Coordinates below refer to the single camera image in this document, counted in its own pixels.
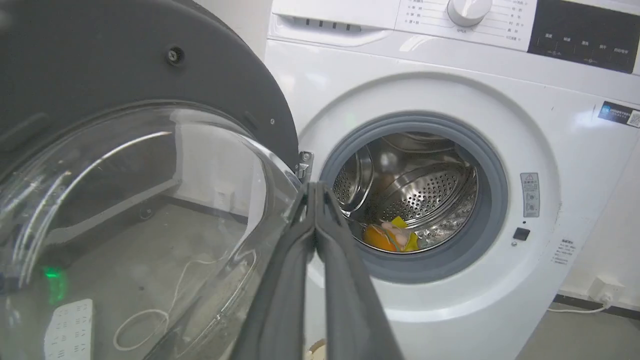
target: control panel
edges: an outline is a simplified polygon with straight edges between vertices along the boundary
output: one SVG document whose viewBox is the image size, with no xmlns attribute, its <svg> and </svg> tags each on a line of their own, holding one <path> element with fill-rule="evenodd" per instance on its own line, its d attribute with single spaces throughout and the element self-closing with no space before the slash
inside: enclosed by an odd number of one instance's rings
<svg viewBox="0 0 640 360">
<path fill-rule="evenodd" d="M 401 0 L 396 30 L 526 51 L 535 15 L 536 0 Z"/>
<path fill-rule="evenodd" d="M 538 0 L 528 52 L 633 72 L 640 16 L 579 3 Z"/>
<path fill-rule="evenodd" d="M 395 29 L 632 73 L 640 16 L 564 0 L 400 0 Z"/>
</svg>

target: dial knob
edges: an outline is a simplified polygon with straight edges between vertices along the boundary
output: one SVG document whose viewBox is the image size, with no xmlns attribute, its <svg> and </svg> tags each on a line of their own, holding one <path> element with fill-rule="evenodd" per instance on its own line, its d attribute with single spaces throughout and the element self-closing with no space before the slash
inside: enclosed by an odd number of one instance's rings
<svg viewBox="0 0 640 360">
<path fill-rule="evenodd" d="M 491 10 L 492 0 L 449 0 L 447 13 L 460 26 L 473 26 Z"/>
</svg>

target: door glass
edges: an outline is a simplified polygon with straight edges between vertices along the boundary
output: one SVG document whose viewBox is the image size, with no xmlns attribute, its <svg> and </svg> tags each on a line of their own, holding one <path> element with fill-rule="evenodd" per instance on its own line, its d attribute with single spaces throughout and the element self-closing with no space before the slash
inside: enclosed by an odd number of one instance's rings
<svg viewBox="0 0 640 360">
<path fill-rule="evenodd" d="M 223 357 L 298 180 L 212 112 L 87 124 L 0 184 L 0 358 Z"/>
</svg>

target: screw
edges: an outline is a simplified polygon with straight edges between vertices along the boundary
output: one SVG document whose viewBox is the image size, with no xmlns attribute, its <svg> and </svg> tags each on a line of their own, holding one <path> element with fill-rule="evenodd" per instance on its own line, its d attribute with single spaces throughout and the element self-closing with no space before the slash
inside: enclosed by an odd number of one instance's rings
<svg viewBox="0 0 640 360">
<path fill-rule="evenodd" d="M 166 52 L 166 61 L 173 66 L 178 66 L 184 61 L 184 51 L 177 46 L 172 47 Z"/>
<path fill-rule="evenodd" d="M 169 60 L 171 61 L 176 61 L 178 60 L 178 53 L 175 52 L 175 50 L 169 50 L 169 53 L 167 54 L 167 56 L 169 57 Z"/>
</svg>

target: baseboard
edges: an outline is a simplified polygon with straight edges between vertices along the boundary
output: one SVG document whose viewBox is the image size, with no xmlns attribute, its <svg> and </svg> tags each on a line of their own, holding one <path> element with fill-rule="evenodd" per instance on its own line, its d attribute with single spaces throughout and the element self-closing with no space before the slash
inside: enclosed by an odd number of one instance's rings
<svg viewBox="0 0 640 360">
<path fill-rule="evenodd" d="M 560 294 L 556 295 L 556 297 L 554 298 L 554 302 L 557 302 L 558 304 L 579 307 L 585 310 L 595 310 L 602 307 L 602 304 L 599 302 L 578 299 L 576 297 L 569 297 Z M 640 311 L 625 309 L 624 307 L 612 306 L 602 312 L 610 315 L 622 316 L 624 318 L 633 320 L 640 320 Z"/>
<path fill-rule="evenodd" d="M 198 213 L 203 213 L 207 215 L 213 215 L 220 218 L 227 218 L 233 221 L 236 221 L 240 224 L 246 225 L 249 221 L 249 218 L 246 216 L 230 213 L 228 211 L 210 208 L 209 206 L 198 204 L 196 202 L 191 202 L 188 200 L 180 199 L 177 197 L 173 197 L 171 195 L 163 195 L 163 199 L 172 205 L 180 206 L 181 208 L 186 208 L 192 211 L 196 211 Z"/>
</svg>

